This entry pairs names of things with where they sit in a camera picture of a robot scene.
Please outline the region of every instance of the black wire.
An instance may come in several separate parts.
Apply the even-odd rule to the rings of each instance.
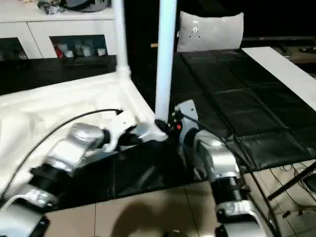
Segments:
[[[198,120],[196,120],[196,119],[194,119],[194,118],[192,118],[192,117],[190,117],[190,116],[188,116],[188,115],[185,115],[185,114],[183,114],[183,113],[181,113],[181,115],[182,115],[184,118],[187,118],[187,119],[189,119],[189,120],[191,120],[191,121],[193,121],[193,122],[196,122],[197,124],[199,124],[199,125],[201,125],[202,127],[204,127],[206,130],[208,130],[209,132],[213,133],[213,134],[214,134],[216,137],[218,137],[218,138],[221,140],[221,142],[223,142],[223,144],[229,149],[229,146],[228,146],[227,142],[226,142],[222,137],[220,137],[216,132],[214,132],[212,129],[210,129],[209,126],[207,126],[206,124],[204,124],[204,123],[202,123],[202,122],[200,122],[200,121],[198,121]],[[263,190],[262,190],[262,188],[261,188],[261,185],[259,184],[257,178],[255,177],[255,175],[254,175],[253,172],[251,171],[251,167],[250,167],[249,164],[248,164],[241,156],[239,156],[237,153],[234,153],[234,155],[237,156],[237,157],[239,158],[239,160],[242,161],[242,162],[245,164],[245,166],[246,166],[247,170],[249,171],[249,173],[250,173],[252,179],[255,181],[255,183],[256,183],[256,185],[257,185],[257,187],[258,187],[258,189],[259,189],[259,192],[260,192],[261,196],[263,197],[263,199],[264,199],[264,201],[265,201],[265,203],[266,203],[266,205],[267,205],[267,207],[268,207],[269,213],[271,213],[272,221],[273,221],[273,223],[274,223],[274,225],[275,225],[275,228],[274,228],[274,226],[272,226],[272,224],[271,224],[270,221],[267,219],[267,217],[264,215],[263,211],[259,208],[259,206],[254,202],[254,205],[255,205],[256,208],[258,209],[259,214],[260,214],[261,217],[264,219],[264,221],[266,222],[266,224],[268,225],[270,231],[274,234],[274,236],[281,237],[281,230],[280,230],[279,225],[278,225],[278,222],[277,222],[276,214],[275,214],[274,211],[272,210],[272,207],[271,207],[271,205],[270,205],[268,199],[266,198],[266,196],[265,196],[265,194],[264,194],[264,192],[263,192]]]
[[[55,131],[57,131],[58,129],[60,129],[61,127],[65,126],[66,124],[79,119],[81,117],[87,116],[87,115],[91,115],[91,114],[96,114],[96,113],[100,113],[100,112],[108,112],[108,111],[115,111],[117,113],[121,113],[122,110],[118,110],[118,109],[101,109],[101,110],[94,110],[94,111],[90,111],[81,115],[77,115],[65,122],[63,122],[62,124],[58,125],[57,127],[55,127],[53,130],[51,130],[46,136],[44,136],[39,142],[36,143],[36,145],[25,155],[25,157],[23,158],[23,160],[20,162],[20,164],[18,165],[18,167],[15,169],[15,172],[13,173],[11,179],[9,180],[9,182],[7,183],[1,197],[0,197],[0,203],[4,200],[4,195],[5,193],[8,191],[9,187],[12,184],[12,181],[14,180],[15,176],[17,175],[17,173],[20,171],[20,169],[22,168],[22,166],[24,165],[24,163],[27,161],[27,159],[30,157],[30,155],[36,150],[37,147],[39,147],[50,135],[52,135]]]
[[[305,168],[307,168],[307,165],[305,165],[304,163],[301,163],[301,162],[300,162],[300,164],[301,164],[302,166],[304,166]]]
[[[278,181],[278,183],[281,185],[281,187],[283,187],[283,184],[281,183],[281,181],[276,177],[276,175],[272,172],[271,169],[269,169],[271,174],[274,176],[274,178]],[[288,197],[292,200],[292,202],[294,202],[296,205],[303,207],[303,205],[299,204],[297,201],[295,201],[291,195],[287,192],[287,190],[285,190],[286,194],[288,195]]]
[[[280,167],[280,170],[285,171],[285,172],[288,172],[288,171],[292,170],[293,167],[294,167],[294,165],[291,164],[291,167],[290,167],[289,169],[286,169],[286,168],[285,168],[285,165],[283,165],[282,167]]]

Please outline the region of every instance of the white pole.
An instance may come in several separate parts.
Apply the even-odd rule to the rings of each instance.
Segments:
[[[123,0],[113,0],[114,22],[117,36],[117,71],[129,72],[126,50],[126,33]]]
[[[168,121],[177,0],[160,0],[156,118]]]

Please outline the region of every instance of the white pillow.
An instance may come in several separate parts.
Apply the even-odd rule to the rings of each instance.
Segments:
[[[180,13],[178,52],[239,48],[243,13],[229,17],[199,17]]]

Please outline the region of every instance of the table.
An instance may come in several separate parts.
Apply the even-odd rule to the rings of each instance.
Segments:
[[[0,93],[106,73],[113,70],[115,64],[113,58],[108,58],[107,63],[112,65],[108,68],[104,67],[106,62],[95,63],[92,58],[49,60],[49,63],[46,60],[17,62],[23,65],[19,67],[1,63],[0,69],[5,68],[2,78],[14,76],[6,81],[6,87],[1,87]],[[153,65],[155,58],[140,59],[140,70],[132,75],[152,108],[156,78]],[[21,83],[26,75],[32,79]],[[227,139],[231,149],[246,159],[253,171],[315,158],[316,113],[313,108],[316,98],[313,88],[316,82],[271,48],[175,54],[172,80],[170,110],[177,103],[193,99],[199,119]],[[174,141],[148,142],[88,165],[79,171],[80,176],[60,208],[205,178],[193,176],[175,147]]]

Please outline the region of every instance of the black table surface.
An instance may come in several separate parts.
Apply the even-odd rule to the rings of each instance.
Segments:
[[[157,62],[138,61],[132,79],[154,109]],[[1,62],[0,94],[113,72],[115,65],[113,56]],[[170,110],[188,99],[252,171],[315,158],[316,112],[241,50],[175,54]],[[151,141],[82,168],[60,208],[201,180],[176,146]]]

